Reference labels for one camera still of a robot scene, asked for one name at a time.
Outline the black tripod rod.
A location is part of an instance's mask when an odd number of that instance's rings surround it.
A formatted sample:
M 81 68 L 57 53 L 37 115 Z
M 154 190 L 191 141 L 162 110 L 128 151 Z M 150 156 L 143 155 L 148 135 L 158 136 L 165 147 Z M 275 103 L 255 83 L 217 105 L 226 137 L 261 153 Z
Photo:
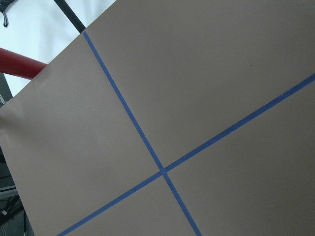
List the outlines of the black tripod rod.
M 54 0 L 54 2 L 60 8 L 63 14 L 70 20 L 70 22 L 73 24 L 73 26 L 77 29 L 79 33 L 82 33 L 86 29 L 86 27 L 83 25 L 83 23 L 80 21 L 80 19 L 73 12 L 73 10 L 70 8 L 70 6 L 66 3 L 65 0 Z

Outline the red cylinder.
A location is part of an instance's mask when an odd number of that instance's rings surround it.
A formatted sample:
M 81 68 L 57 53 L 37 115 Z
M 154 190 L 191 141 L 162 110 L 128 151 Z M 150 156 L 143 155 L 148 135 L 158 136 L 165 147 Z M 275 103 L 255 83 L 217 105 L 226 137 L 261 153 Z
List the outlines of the red cylinder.
M 24 79 L 33 79 L 47 64 L 12 51 L 0 49 L 0 72 Z

